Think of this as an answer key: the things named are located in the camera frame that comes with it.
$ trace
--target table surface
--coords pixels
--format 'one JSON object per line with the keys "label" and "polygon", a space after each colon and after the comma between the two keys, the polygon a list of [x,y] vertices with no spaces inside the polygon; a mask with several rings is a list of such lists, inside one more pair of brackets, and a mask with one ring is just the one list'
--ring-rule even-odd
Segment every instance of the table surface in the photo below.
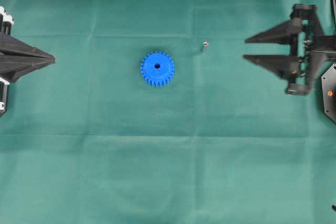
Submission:
{"label": "table surface", "polygon": [[[1,0],[12,36],[57,64],[10,87],[0,222],[335,223],[321,83],[288,96],[242,58],[288,53],[244,40],[295,3],[333,33],[330,0]],[[140,76],[153,50],[175,61],[163,88]]]}

